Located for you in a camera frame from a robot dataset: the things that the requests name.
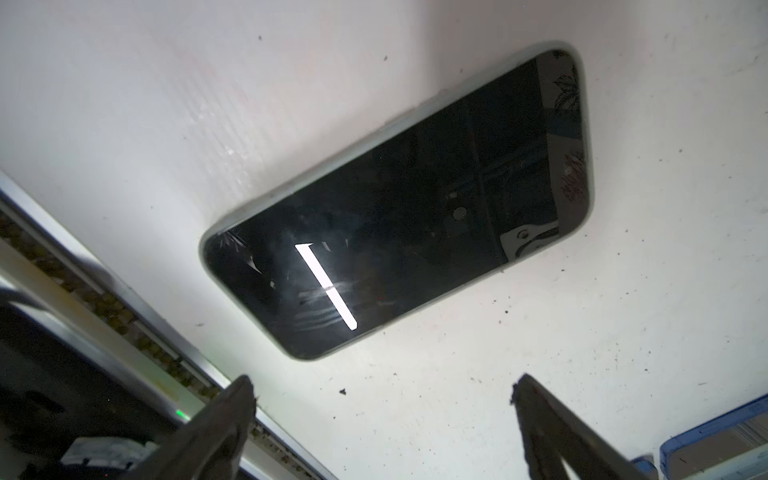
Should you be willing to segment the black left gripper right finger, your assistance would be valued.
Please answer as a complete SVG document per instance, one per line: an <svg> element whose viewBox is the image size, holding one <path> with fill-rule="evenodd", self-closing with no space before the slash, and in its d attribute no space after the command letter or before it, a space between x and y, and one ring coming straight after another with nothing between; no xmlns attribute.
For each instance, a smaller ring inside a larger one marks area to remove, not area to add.
<svg viewBox="0 0 768 480"><path fill-rule="evenodd" d="M533 376L514 384L524 456L532 479L641 479L642 473Z"/></svg>

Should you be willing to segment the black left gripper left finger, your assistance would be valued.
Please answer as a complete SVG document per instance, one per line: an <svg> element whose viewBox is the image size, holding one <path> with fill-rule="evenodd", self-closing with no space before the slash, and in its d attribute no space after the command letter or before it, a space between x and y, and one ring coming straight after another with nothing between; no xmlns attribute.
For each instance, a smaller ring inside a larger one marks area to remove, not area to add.
<svg viewBox="0 0 768 480"><path fill-rule="evenodd" d="M255 411L253 384L242 375L123 477L232 480L240 470Z"/></svg>

